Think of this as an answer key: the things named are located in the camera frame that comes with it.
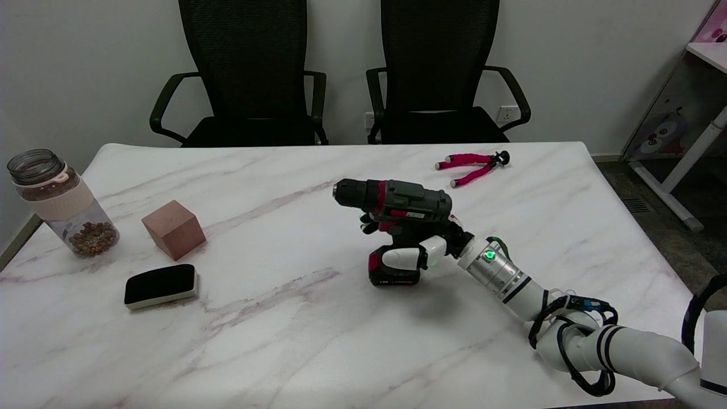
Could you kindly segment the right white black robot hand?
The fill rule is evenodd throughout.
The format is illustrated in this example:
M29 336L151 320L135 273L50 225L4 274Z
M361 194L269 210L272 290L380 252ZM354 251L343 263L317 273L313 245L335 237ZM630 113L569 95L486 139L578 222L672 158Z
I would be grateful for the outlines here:
M361 230L366 235L383 231L391 236L392 244L374 251L374 272L403 279L427 270L446 256L459 258L474 235L466 231L454 215L442 221L383 220L371 213L360 217Z

